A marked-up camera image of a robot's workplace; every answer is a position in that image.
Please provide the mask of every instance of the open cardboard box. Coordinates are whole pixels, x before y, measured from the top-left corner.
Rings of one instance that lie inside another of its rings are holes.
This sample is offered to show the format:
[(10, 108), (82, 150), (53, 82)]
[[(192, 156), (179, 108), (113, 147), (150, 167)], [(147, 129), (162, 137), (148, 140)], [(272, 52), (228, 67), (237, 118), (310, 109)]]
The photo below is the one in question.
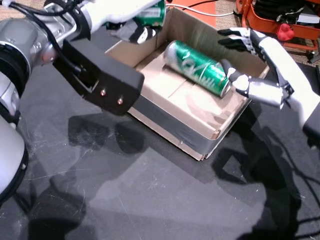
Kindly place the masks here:
[(232, 88), (219, 98), (165, 66), (173, 40), (214, 60), (228, 59), (241, 72), (264, 78), (267, 66), (256, 56), (218, 44), (217, 30), (171, 8), (161, 33), (142, 45), (118, 42), (106, 54), (144, 74), (142, 93), (129, 113), (197, 160), (208, 158), (249, 104)]

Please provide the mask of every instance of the can lid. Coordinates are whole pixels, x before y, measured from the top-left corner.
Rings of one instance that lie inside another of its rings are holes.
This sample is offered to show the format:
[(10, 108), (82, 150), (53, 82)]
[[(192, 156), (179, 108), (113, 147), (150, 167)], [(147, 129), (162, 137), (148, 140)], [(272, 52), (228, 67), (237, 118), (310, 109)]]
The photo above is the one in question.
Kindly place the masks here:
[(221, 91), (220, 97), (223, 98), (231, 89), (231, 82), (228, 80), (228, 83), (224, 86)]
[(172, 50), (174, 49), (175, 43), (176, 43), (176, 40), (170, 42), (164, 51), (163, 57), (166, 64), (170, 64), (172, 62), (172, 59), (174, 58), (174, 55), (173, 55), (174, 51)]

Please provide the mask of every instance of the green can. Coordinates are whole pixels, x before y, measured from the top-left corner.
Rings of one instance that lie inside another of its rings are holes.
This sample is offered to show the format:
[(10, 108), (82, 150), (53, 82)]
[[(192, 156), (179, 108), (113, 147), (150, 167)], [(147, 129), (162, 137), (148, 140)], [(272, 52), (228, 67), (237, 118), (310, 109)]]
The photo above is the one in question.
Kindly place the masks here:
[(231, 83), (220, 63), (181, 41), (169, 44), (164, 61), (172, 69), (221, 98), (231, 89)]
[(166, 2), (161, 0), (152, 7), (140, 12), (136, 19), (143, 26), (160, 27), (163, 26), (166, 18)]

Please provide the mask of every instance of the table surface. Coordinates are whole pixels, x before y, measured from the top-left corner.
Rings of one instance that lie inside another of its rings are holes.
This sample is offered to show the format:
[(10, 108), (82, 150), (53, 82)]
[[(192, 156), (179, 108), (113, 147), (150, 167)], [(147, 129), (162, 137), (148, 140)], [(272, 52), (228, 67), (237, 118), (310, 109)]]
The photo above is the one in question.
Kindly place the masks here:
[[(103, 30), (92, 41), (113, 44)], [(30, 163), (18, 197), (0, 208), (1, 239), (310, 239), (320, 230), (319, 151), (287, 107), (252, 103), (203, 162), (84, 101), (51, 65), (34, 70), (21, 111)]]

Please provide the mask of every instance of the robotic hand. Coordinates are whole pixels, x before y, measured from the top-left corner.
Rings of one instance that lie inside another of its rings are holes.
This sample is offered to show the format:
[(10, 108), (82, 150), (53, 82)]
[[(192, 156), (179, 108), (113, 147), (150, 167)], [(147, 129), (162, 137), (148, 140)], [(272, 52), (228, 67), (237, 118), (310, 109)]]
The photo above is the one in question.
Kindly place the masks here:
[(47, 0), (37, 10), (14, 0), (0, 5), (26, 18), (0, 21), (0, 205), (20, 185), (28, 154), (15, 128), (19, 103), (32, 70), (53, 63), (87, 101), (122, 115), (139, 97), (144, 76), (89, 41), (101, 26), (122, 40), (141, 44), (161, 27), (144, 26), (135, 16), (165, 0)]
[(281, 44), (261, 32), (242, 27), (219, 30), (218, 33), (229, 36), (219, 40), (221, 45), (258, 55), (271, 68), (275, 68), (278, 75), (277, 83), (251, 77), (240, 73), (224, 59), (221, 64), (237, 92), (249, 99), (280, 108), (287, 103), (297, 112), (309, 145), (319, 146), (320, 96), (313, 92), (308, 79)]

